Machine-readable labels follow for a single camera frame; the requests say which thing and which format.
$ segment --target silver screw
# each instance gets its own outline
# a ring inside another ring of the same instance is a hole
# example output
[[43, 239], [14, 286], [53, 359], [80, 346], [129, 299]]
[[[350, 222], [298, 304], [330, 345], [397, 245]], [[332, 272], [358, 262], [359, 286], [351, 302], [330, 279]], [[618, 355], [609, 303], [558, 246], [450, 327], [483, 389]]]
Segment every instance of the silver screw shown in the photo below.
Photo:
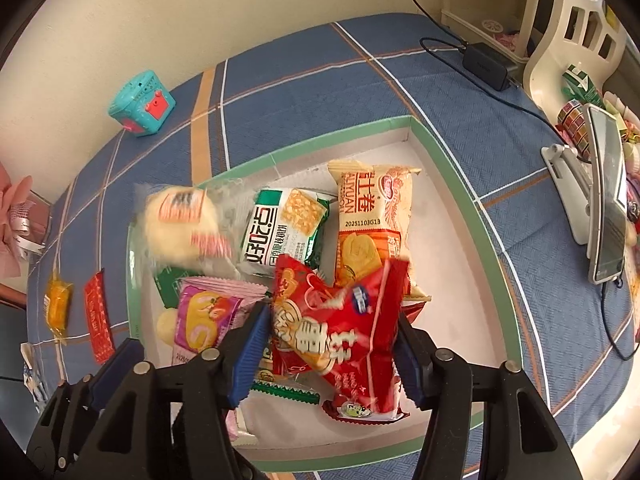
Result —
[[151, 365], [146, 361], [140, 361], [137, 365], [133, 367], [133, 371], [138, 375], [144, 375], [149, 370], [151, 370]]
[[219, 357], [220, 357], [220, 351], [217, 348], [207, 348], [202, 353], [202, 358], [205, 361], [215, 361]]
[[519, 371], [522, 370], [522, 368], [520, 367], [519, 364], [517, 364], [516, 361], [505, 361], [504, 362], [504, 367], [507, 369], [508, 372], [511, 372], [512, 374], [517, 374]]
[[436, 358], [440, 361], [451, 361], [453, 359], [453, 352], [448, 348], [438, 348], [436, 350]]

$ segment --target red candy wrapper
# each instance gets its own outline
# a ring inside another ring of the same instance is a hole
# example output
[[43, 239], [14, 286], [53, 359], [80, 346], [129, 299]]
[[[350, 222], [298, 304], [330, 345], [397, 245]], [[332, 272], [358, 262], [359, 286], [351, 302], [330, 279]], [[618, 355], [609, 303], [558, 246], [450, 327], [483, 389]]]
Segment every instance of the red candy wrapper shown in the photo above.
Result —
[[386, 413], [387, 422], [398, 411], [392, 346], [407, 267], [390, 258], [359, 282], [332, 288], [288, 254], [276, 264], [273, 327], [280, 342], [363, 416]]
[[89, 327], [94, 358], [99, 364], [105, 363], [115, 352], [104, 301], [103, 272], [104, 270], [96, 272], [84, 286], [86, 324]]

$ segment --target round bun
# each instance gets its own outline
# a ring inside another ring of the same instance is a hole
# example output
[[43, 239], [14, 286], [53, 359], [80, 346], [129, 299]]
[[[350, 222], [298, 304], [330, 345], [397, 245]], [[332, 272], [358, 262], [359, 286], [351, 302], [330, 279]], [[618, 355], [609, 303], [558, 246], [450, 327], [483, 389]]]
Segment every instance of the round bun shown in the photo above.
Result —
[[218, 214], [210, 198], [204, 194], [200, 219], [196, 222], [165, 221], [160, 208], [171, 195], [193, 190], [191, 187], [171, 186], [148, 197], [144, 212], [145, 237], [150, 254], [157, 260], [189, 267], [198, 260], [200, 250], [191, 243], [194, 232], [217, 234]]
[[169, 346], [174, 345], [175, 327], [178, 324], [178, 309], [166, 308], [156, 322], [158, 339]]

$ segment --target blue oval logo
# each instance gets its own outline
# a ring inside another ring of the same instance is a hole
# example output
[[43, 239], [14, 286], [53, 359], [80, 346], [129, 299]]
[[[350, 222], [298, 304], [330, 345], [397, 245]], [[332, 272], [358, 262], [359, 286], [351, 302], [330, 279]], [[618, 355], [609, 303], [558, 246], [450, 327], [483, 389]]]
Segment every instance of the blue oval logo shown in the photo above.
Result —
[[369, 306], [369, 295], [367, 294], [367, 289], [361, 285], [353, 287], [353, 290], [351, 291], [351, 299], [353, 300], [353, 306], [358, 314], [367, 313], [367, 307]]

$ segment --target orange and cream snack package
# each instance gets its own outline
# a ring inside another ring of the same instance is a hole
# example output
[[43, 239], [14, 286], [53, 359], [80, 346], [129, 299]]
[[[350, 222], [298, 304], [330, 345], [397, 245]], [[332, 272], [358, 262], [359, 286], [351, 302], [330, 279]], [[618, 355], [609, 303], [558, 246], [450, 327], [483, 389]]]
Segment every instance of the orange and cream snack package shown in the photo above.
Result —
[[[340, 210], [334, 286], [360, 280], [379, 269], [387, 258], [411, 262], [406, 239], [411, 218], [412, 173], [419, 173], [420, 169], [331, 160], [328, 170], [338, 184]], [[404, 296], [412, 300], [428, 299], [415, 283], [411, 263]]]
[[60, 280], [58, 273], [54, 271], [47, 284], [47, 291], [44, 293], [44, 315], [47, 326], [56, 339], [62, 341], [65, 337], [66, 315], [72, 289], [73, 285]]

